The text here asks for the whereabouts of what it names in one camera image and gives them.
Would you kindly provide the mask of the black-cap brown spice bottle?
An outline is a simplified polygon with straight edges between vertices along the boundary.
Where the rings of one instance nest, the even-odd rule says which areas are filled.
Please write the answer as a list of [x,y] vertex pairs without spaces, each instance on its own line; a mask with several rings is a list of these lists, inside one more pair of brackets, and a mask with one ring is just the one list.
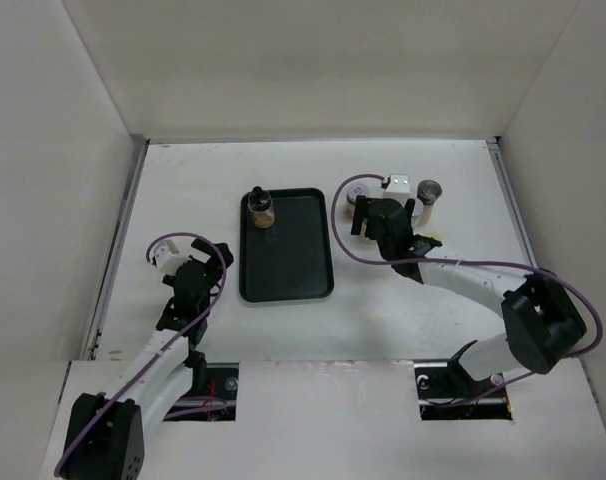
[[255,186],[248,195],[248,210],[252,223],[259,229],[268,229],[275,223],[273,200],[270,193]]

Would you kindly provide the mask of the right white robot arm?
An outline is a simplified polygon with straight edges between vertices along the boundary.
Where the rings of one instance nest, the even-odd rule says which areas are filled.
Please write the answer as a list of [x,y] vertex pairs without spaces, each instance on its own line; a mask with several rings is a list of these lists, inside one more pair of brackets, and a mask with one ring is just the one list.
[[584,337],[584,320],[551,273],[466,261],[441,241],[414,232],[413,206],[360,195],[351,232],[375,241],[400,276],[460,295],[503,322],[503,333],[473,340],[449,359],[446,380],[454,393],[470,395],[483,380],[517,368],[547,374]]

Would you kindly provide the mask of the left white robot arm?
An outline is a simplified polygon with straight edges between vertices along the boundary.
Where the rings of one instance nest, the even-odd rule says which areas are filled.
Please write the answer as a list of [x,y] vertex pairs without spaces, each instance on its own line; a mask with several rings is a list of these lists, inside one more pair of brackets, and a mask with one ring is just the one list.
[[188,236],[191,247],[204,259],[183,255],[173,242],[176,237],[159,237],[145,253],[173,294],[129,367],[103,391],[83,393],[74,402],[54,468],[57,478],[138,478],[146,438],[182,396],[193,399],[206,390],[207,362],[197,347],[234,257],[227,244],[196,234]]

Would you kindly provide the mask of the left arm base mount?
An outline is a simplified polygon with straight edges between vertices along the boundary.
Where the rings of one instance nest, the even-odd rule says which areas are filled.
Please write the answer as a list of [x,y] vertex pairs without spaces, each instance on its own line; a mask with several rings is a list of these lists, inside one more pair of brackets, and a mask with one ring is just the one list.
[[239,364],[214,363],[170,408],[165,421],[231,422],[236,420]]

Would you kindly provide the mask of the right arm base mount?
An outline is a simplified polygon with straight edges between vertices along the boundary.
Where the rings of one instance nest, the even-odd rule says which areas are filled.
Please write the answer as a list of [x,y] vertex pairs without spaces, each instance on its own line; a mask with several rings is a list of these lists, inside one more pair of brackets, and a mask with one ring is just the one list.
[[414,375],[424,421],[512,420],[502,373],[474,380],[460,365],[474,342],[449,359],[419,361]]

